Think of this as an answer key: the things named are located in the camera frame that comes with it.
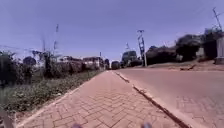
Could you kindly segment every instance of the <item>sidewalk edge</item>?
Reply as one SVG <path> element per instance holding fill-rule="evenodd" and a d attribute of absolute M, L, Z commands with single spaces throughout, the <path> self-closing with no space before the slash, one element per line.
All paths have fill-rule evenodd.
<path fill-rule="evenodd" d="M 207 128 L 190 117 L 186 116 L 184 113 L 180 112 L 179 110 L 169 106 L 164 101 L 162 101 L 158 97 L 154 97 L 151 95 L 150 90 L 145 90 L 138 85 L 132 83 L 127 77 L 125 77 L 123 74 L 114 72 L 117 74 L 121 79 L 123 79 L 125 82 L 132 85 L 132 87 L 141 95 L 143 95 L 147 100 L 152 102 L 157 108 L 162 110 L 166 115 L 168 115 L 175 123 L 179 124 L 181 128 Z"/>

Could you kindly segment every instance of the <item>red brick paving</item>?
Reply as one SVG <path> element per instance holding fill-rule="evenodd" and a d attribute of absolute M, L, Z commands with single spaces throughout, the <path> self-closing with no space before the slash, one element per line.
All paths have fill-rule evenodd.
<path fill-rule="evenodd" d="M 179 128 L 113 72 L 104 72 L 48 108 L 24 128 Z"/>

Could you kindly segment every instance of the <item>road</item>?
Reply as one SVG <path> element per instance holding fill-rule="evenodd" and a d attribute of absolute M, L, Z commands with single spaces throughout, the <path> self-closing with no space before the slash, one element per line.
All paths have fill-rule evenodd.
<path fill-rule="evenodd" d="M 123 69 L 165 103 L 209 128 L 224 126 L 224 72 Z"/>

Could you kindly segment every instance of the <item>blue sky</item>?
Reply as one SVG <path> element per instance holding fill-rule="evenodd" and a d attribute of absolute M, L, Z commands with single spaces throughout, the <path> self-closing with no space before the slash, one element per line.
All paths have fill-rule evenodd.
<path fill-rule="evenodd" d="M 139 52 L 138 29 L 145 30 L 146 49 L 171 46 L 184 34 L 216 25 L 212 8 L 221 13 L 223 5 L 223 0 L 0 0 L 0 44 L 42 50 L 45 37 L 52 49 L 59 24 L 58 53 L 85 57 L 101 51 L 120 60 L 126 43 Z M 224 25 L 224 14 L 220 20 Z"/>

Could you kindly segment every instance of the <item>dirt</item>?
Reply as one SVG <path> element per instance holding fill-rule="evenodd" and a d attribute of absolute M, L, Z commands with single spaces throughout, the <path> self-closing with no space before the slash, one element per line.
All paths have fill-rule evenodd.
<path fill-rule="evenodd" d="M 190 61 L 183 63 L 154 64 L 148 66 L 148 68 L 181 70 L 181 71 L 224 71 L 224 65 L 215 65 L 213 60 L 200 63 L 197 61 Z"/>

